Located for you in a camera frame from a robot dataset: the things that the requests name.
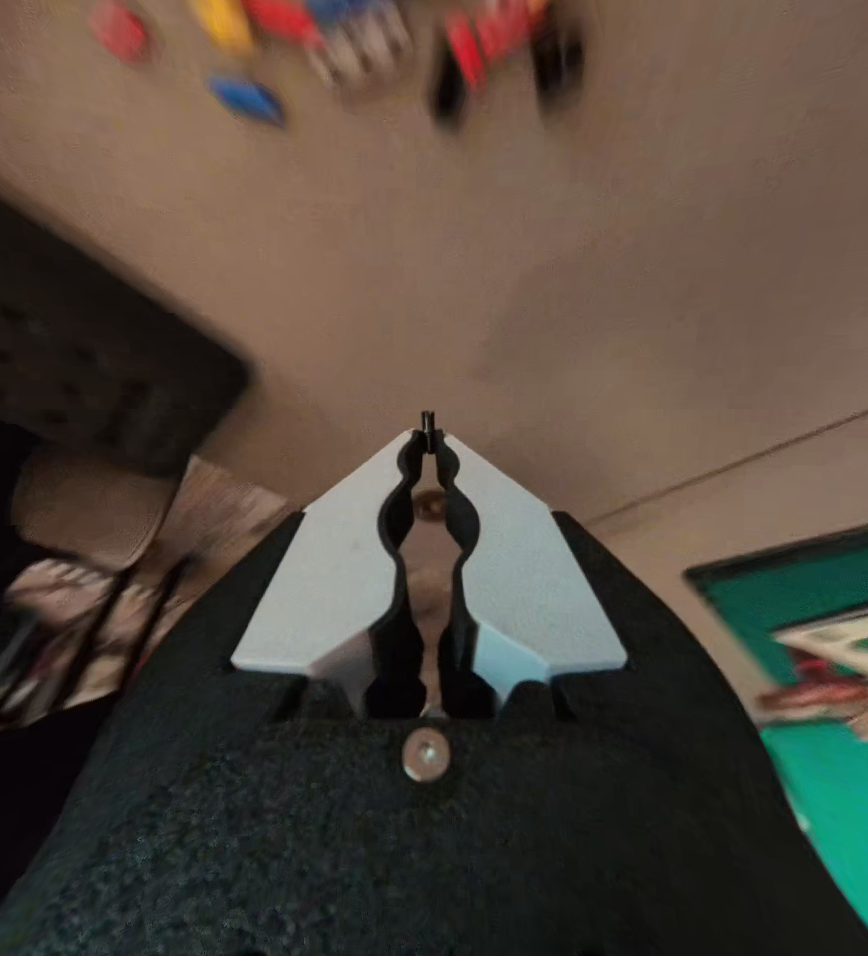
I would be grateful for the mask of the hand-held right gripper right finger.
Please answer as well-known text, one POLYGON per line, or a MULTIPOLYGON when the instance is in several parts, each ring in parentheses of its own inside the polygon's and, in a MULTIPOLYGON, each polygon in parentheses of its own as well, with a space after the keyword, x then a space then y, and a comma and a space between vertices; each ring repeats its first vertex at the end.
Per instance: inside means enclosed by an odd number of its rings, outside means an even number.
POLYGON ((475 679, 506 700, 523 683, 628 663, 544 501, 446 432, 441 489, 445 528, 460 549, 441 637, 443 688, 475 679))

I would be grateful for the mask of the person's black trouser leg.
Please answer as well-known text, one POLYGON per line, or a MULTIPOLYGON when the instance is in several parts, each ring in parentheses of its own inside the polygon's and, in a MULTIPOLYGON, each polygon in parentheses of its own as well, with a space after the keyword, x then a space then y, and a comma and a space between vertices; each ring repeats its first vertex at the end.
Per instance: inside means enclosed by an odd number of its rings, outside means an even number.
POLYGON ((0 422, 167 477, 249 381, 236 353, 0 198, 0 422))

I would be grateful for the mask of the brown toy model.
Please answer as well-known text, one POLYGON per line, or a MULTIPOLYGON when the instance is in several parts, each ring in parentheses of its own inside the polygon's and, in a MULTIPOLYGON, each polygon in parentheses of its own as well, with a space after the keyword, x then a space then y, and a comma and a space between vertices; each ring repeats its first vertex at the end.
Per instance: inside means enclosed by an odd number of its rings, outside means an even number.
POLYGON ((868 675, 810 652, 789 652, 793 680, 762 693, 756 702, 765 723, 844 723, 868 744, 868 675))

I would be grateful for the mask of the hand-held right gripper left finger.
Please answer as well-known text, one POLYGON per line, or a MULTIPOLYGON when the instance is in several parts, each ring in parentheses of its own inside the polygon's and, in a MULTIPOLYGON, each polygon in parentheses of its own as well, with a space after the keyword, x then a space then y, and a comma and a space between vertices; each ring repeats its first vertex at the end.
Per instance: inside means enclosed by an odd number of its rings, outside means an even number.
POLYGON ((402 454, 415 437, 398 434, 304 510, 233 667, 299 676, 367 667, 369 628, 393 609, 401 569, 382 516, 409 478, 402 454))

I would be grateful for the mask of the scattered colourful toy pieces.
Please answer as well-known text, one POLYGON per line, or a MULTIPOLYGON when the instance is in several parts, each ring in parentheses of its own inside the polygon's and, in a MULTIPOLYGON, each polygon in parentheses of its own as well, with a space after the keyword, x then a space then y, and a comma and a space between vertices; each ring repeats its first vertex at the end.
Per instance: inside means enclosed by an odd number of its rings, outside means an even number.
MULTIPOLYGON (((283 128, 284 106, 252 76, 261 44, 303 52, 324 85, 351 93, 395 77, 414 53, 402 2, 185 2, 196 24, 235 63, 236 75, 211 75, 207 87, 230 112, 283 128)), ((492 71, 520 54, 530 59, 538 104, 554 108, 580 87, 586 45, 562 2, 478 2, 449 9, 435 31, 428 111, 443 130, 460 128, 468 102, 492 71)))

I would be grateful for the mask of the green plastic bin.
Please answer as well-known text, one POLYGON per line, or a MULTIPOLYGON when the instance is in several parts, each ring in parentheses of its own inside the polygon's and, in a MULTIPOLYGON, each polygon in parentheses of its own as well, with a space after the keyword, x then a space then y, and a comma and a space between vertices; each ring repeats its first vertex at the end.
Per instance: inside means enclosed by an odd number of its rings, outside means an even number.
MULTIPOLYGON (((695 566, 684 575, 761 666, 771 690, 793 680, 793 648, 774 641, 773 630, 868 603, 868 525, 695 566)), ((868 675, 868 660, 826 660, 868 675)), ((868 744, 844 723, 771 724, 755 709, 801 827, 868 926, 868 744)))

